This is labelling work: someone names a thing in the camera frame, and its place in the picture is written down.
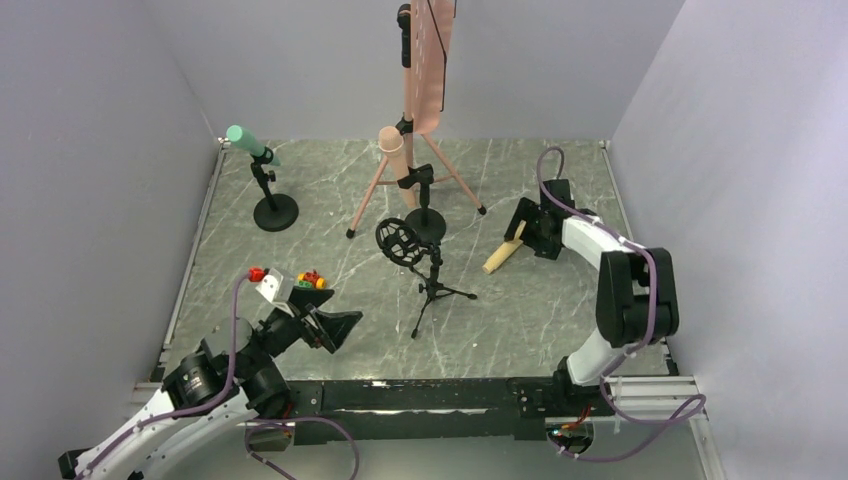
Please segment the pink microphone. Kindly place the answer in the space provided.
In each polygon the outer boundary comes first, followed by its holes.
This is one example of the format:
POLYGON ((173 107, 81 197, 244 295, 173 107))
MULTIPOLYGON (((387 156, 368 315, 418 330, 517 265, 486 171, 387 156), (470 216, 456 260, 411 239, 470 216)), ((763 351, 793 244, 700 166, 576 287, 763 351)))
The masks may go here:
POLYGON ((394 174, 395 180, 401 180, 409 175, 409 167, 405 157, 403 135, 394 126, 386 126, 379 131, 378 146, 394 174))

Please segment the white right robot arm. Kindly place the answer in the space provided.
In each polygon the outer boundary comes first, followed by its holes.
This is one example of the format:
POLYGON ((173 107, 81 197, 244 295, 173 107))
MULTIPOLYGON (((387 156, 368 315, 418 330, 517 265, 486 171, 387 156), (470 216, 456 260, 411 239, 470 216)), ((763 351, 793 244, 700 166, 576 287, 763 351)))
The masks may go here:
POLYGON ((590 209, 577 209, 566 179, 547 180, 540 200, 518 201, 504 239, 555 260, 562 249, 580 255, 598 272, 596 328, 560 363, 569 382, 595 386, 610 366, 642 341, 674 335, 680 323, 670 252, 633 244, 590 209))

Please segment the black round-base mic stand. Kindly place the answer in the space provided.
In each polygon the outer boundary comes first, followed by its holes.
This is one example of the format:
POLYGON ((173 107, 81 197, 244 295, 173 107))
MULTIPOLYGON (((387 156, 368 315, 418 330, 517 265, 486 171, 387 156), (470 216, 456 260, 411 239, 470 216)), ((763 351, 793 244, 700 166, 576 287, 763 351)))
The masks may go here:
POLYGON ((434 182, 434 171, 431 164, 411 168, 408 175, 397 181, 399 187, 406 189, 410 189, 416 184, 420 185, 420 206, 406 216, 405 223, 425 243, 440 243, 447 230, 444 217, 440 212, 430 207, 430 186, 434 182))
POLYGON ((263 192, 264 198, 257 202, 253 210, 256 225, 266 232, 280 232, 291 227, 298 218, 299 207, 289 195, 272 193, 269 184, 276 181, 274 171, 265 171, 264 165, 270 165, 276 157, 268 148, 260 155, 251 155, 253 161, 250 169, 257 185, 263 192))

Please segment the teal microphone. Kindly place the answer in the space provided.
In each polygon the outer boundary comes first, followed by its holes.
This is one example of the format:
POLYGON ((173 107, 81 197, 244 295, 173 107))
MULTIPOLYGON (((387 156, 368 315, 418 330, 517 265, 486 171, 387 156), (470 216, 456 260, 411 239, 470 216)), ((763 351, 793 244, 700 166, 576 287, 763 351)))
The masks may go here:
POLYGON ((226 138, 233 148, 247 152, 260 164, 279 166, 280 161, 274 152, 256 139, 251 131, 240 125, 231 125, 226 131, 226 138))

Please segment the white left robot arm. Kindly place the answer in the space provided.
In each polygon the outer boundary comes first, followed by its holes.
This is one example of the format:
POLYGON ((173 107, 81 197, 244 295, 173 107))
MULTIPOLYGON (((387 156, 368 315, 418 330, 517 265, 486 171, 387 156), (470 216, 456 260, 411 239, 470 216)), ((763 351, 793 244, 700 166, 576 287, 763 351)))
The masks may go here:
POLYGON ((231 319, 166 375, 162 385, 114 434, 100 444, 69 450, 59 459, 64 479, 146 479, 144 465, 177 457, 205 432, 244 420, 281 420, 298 403, 275 360, 298 341, 336 352, 362 319, 360 311, 327 313, 331 290, 257 286, 272 307, 252 325, 231 319))

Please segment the yellow microphone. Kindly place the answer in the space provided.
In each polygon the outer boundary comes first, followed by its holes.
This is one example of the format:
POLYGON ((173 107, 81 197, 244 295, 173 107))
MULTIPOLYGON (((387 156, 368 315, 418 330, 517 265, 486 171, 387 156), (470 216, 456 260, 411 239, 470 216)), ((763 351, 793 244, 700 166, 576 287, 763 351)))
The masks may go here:
POLYGON ((526 222, 521 220, 516 228, 514 237, 504 241, 495 252, 484 262, 482 270, 486 274, 494 273, 510 256, 512 256, 522 245, 521 235, 526 222))

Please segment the black shock mount tripod stand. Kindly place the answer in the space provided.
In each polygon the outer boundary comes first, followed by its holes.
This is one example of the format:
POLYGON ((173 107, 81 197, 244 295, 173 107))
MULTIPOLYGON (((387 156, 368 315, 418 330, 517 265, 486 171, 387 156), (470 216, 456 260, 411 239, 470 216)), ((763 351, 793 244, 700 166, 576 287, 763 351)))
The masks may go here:
POLYGON ((426 295, 426 300, 410 334, 413 340, 418 338, 426 309, 437 300, 453 295, 469 300, 478 298, 474 293, 447 287, 440 281, 443 265, 440 243, 422 240, 405 221, 394 217, 380 221, 375 230, 375 240, 379 250, 388 260, 409 270, 421 280, 418 290, 426 295))

